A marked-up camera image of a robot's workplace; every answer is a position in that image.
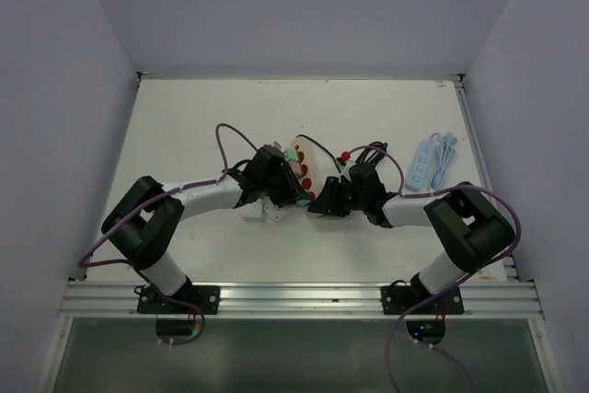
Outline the beige red power strip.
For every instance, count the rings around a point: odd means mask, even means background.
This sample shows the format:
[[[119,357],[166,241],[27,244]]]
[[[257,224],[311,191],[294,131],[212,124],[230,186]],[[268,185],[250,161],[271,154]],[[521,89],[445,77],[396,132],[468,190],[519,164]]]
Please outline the beige red power strip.
[[[318,162],[319,148],[303,136],[296,136],[290,146],[296,151],[299,158],[300,175],[298,181],[307,192],[309,204],[317,199],[322,192],[326,181],[326,175],[322,172]]]

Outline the white folding-prong adapter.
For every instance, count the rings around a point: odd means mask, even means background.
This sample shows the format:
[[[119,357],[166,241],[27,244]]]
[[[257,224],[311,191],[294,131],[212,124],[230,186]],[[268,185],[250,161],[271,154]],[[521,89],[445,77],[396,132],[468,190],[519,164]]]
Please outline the white folding-prong adapter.
[[[279,207],[274,204],[270,199],[263,200],[263,212],[275,223],[281,222],[288,214],[288,207]]]

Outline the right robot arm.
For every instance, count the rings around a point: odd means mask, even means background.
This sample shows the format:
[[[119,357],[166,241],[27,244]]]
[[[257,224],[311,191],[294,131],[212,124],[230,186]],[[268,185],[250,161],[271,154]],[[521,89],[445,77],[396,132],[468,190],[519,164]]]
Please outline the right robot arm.
[[[307,211],[336,217],[357,211],[382,228],[432,228],[443,251],[410,280],[411,304],[427,313],[442,303],[446,287],[491,264],[516,240],[488,196],[469,182],[432,196],[407,196],[388,191],[374,167],[356,164],[345,177],[327,178]]]

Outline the pink brown plug adapter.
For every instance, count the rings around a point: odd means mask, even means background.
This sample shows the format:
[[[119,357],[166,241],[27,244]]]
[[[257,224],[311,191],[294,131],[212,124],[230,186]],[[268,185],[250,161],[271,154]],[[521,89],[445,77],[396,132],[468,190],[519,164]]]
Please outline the pink brown plug adapter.
[[[288,165],[297,177],[302,176],[302,169],[301,169],[300,163],[295,162],[295,161],[289,161]]]

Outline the light blue power strip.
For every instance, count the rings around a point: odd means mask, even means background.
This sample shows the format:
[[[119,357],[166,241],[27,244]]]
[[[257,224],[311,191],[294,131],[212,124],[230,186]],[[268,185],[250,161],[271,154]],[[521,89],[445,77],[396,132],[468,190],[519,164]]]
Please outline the light blue power strip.
[[[433,133],[422,140],[405,178],[404,189],[412,192],[442,189],[447,171],[456,156],[456,142],[452,133]]]

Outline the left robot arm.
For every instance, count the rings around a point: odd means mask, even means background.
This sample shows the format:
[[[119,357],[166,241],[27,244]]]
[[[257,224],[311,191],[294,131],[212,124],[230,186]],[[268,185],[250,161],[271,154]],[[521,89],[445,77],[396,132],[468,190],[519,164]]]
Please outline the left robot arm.
[[[278,207],[310,202],[285,154],[269,144],[244,167],[227,168],[218,179],[166,185],[151,176],[139,178],[106,217],[101,232],[159,291],[161,305],[178,313],[191,301],[191,280],[167,251],[178,225],[263,198]]]

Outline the green plug adapter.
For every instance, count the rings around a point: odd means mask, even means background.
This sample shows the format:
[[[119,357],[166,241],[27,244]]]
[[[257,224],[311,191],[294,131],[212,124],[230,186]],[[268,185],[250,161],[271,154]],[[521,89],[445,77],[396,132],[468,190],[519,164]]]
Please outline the green plug adapter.
[[[283,150],[283,154],[284,154],[284,158],[285,158],[285,160],[287,162],[295,162],[295,163],[299,163],[300,162],[298,151],[295,148],[291,147],[291,146],[286,147]]]

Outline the white USB charger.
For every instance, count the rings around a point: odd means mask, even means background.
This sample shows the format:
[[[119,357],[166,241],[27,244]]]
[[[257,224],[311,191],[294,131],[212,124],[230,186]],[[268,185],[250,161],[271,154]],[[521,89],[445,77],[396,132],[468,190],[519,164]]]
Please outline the white USB charger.
[[[264,209],[262,202],[255,202],[244,206],[241,209],[241,217],[245,222],[261,222],[264,218]]]

